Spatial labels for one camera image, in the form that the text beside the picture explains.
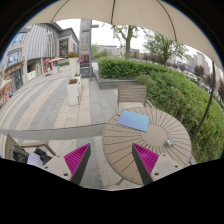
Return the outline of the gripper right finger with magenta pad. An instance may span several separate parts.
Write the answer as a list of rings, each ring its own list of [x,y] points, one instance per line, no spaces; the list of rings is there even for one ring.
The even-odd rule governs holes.
[[[182,169],[182,166],[167,154],[158,155],[136,143],[132,144],[132,154],[144,185]]]

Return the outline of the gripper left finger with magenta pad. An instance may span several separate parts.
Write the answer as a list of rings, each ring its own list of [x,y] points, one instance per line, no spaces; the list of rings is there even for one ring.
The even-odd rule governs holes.
[[[54,156],[42,169],[79,185],[90,155],[90,144],[85,144],[64,156]]]

